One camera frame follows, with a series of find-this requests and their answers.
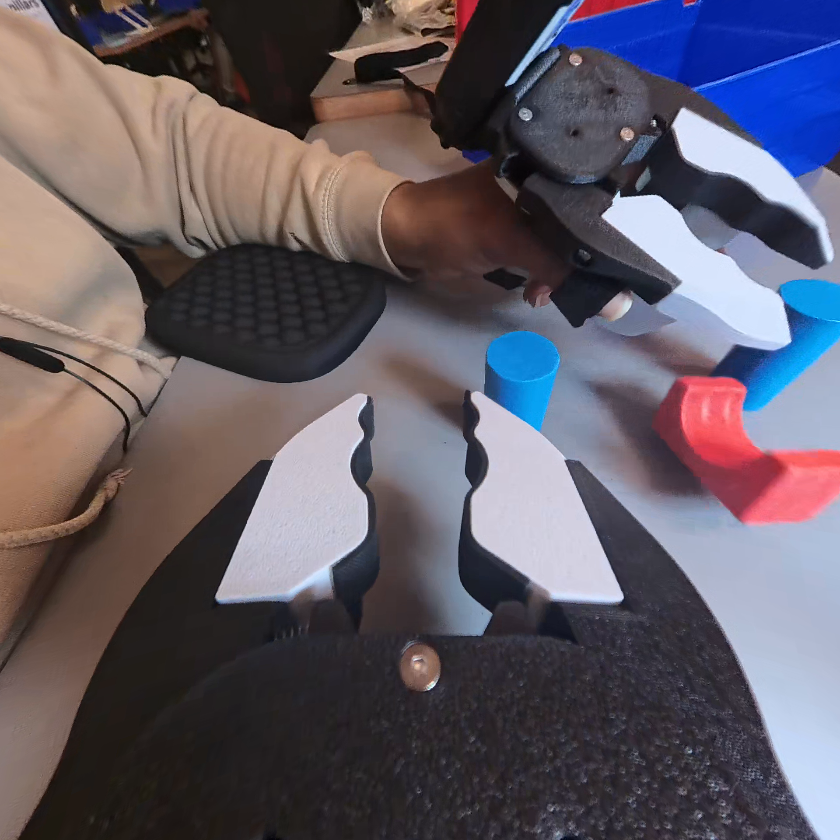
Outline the red arch block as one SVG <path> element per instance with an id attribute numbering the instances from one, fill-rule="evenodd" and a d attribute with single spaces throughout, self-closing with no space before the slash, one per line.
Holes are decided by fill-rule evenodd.
<path id="1" fill-rule="evenodd" d="M 678 378 L 654 415 L 653 429 L 740 522 L 814 519 L 838 499 L 838 452 L 762 450 L 744 427 L 746 396 L 746 386 L 730 378 Z"/>

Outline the beige hoodie drawstring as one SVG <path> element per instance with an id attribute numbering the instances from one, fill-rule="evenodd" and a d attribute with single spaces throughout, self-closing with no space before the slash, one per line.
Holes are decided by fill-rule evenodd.
<path id="1" fill-rule="evenodd" d="M 89 344 L 113 354 L 130 358 L 139 364 L 150 367 L 164 381 L 167 381 L 170 376 L 170 372 L 163 361 L 145 350 L 130 347 L 117 340 L 98 335 L 94 332 L 71 327 L 63 322 L 58 322 L 40 314 L 14 307 L 5 302 L 1 304 L 1 313 L 6 318 L 15 320 L 16 322 L 21 322 L 69 340 Z M 83 360 L 72 353 L 24 339 L 13 339 L 8 336 L 3 336 L 2 354 L 51 375 L 68 375 L 97 393 L 108 404 L 118 410 L 123 420 L 122 452 L 124 454 L 128 452 L 132 435 L 132 421 L 127 412 L 108 393 L 97 385 L 94 385 L 89 379 L 74 371 L 68 370 L 64 360 L 81 364 L 115 384 L 132 398 L 138 413 L 146 418 L 149 415 L 148 410 L 145 408 L 139 396 L 126 386 L 126 384 L 105 370 L 97 367 L 95 364 Z M 102 479 L 87 509 L 70 520 L 38 528 L 2 532 L 2 550 L 22 549 L 34 545 L 56 542 L 88 528 L 99 518 L 103 509 L 117 496 L 129 473 L 130 471 L 127 469 L 115 469 L 113 472 L 107 474 Z"/>

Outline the person's left forearm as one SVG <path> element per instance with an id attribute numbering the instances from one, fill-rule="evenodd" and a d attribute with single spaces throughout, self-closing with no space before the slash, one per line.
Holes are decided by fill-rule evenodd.
<path id="1" fill-rule="evenodd" d="M 382 212 L 406 179 L 221 106 L 190 83 L 106 65 L 2 10 L 2 156 L 110 238 L 203 256 L 308 250 L 399 277 Z"/>

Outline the beige hoodie torso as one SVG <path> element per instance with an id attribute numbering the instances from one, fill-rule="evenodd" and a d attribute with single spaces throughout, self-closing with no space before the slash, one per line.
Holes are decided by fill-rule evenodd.
<path id="1" fill-rule="evenodd" d="M 139 283 L 107 239 L 2 161 L 2 337 L 59 352 L 50 373 L 2 354 L 2 656 L 41 598 L 66 522 L 174 360 L 145 340 Z"/>

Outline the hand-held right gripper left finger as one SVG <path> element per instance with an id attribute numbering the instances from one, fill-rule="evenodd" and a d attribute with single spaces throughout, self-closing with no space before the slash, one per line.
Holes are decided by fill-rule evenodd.
<path id="1" fill-rule="evenodd" d="M 221 606 L 280 603 L 307 622 L 336 602 L 359 627 L 380 571 L 371 441 L 373 399 L 355 394 L 271 460 L 218 585 Z"/>

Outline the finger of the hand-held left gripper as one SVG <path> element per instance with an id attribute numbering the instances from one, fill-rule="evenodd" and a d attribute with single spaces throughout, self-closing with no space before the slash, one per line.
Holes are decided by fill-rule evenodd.
<path id="1" fill-rule="evenodd" d="M 675 209 L 702 207 L 794 262 L 834 259 L 826 220 L 769 152 L 682 108 L 646 157 L 645 194 Z"/>
<path id="2" fill-rule="evenodd" d="M 619 320 L 601 320 L 608 331 L 636 337 L 676 322 L 759 350 L 778 350 L 791 341 L 780 295 L 754 282 L 729 256 L 703 244 L 663 198 L 618 197 L 602 218 L 679 280 L 658 303 L 638 299 Z"/>

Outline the person's left hand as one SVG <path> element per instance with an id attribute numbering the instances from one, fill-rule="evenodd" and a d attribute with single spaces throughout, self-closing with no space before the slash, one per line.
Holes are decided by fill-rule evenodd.
<path id="1" fill-rule="evenodd" d="M 546 306 L 571 273 L 533 233 L 490 161 L 400 184 L 381 211 L 381 235 L 409 280 L 464 291 L 495 270 L 517 271 L 527 278 L 523 299 L 534 308 Z"/>

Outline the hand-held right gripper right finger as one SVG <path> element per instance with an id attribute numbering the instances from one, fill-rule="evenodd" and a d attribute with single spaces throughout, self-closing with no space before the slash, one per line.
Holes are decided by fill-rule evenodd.
<path id="1" fill-rule="evenodd" d="M 469 490 L 458 575 L 487 610 L 518 602 L 618 606 L 624 593 L 563 454 L 480 392 L 467 392 Z"/>

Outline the thick wooden slab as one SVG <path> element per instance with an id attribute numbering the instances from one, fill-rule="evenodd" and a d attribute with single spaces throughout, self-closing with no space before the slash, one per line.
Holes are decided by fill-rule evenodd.
<path id="1" fill-rule="evenodd" d="M 432 109 L 426 94 L 433 88 L 412 88 L 404 80 L 392 80 L 381 85 L 344 86 L 314 91 L 310 96 L 311 110 L 317 123 L 353 119 L 368 119 L 394 113 L 411 113 L 430 118 Z"/>

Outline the blue plastic bin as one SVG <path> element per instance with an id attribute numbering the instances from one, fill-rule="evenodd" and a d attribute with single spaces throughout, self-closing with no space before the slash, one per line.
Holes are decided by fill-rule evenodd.
<path id="1" fill-rule="evenodd" d="M 641 70 L 655 113 L 725 112 L 793 175 L 838 150 L 838 2 L 651 2 L 572 22 L 554 46 Z"/>

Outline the blue wooden cylinder block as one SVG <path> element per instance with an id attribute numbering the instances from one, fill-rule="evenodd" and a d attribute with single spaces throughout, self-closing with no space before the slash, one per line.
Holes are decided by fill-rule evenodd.
<path id="1" fill-rule="evenodd" d="M 484 393 L 540 432 L 560 362 L 557 348 L 542 335 L 508 332 L 487 347 Z"/>
<path id="2" fill-rule="evenodd" d="M 778 350 L 735 346 L 710 373 L 744 385 L 743 409 L 759 411 L 839 341 L 839 286 L 827 280 L 797 279 L 778 290 L 791 341 Z"/>

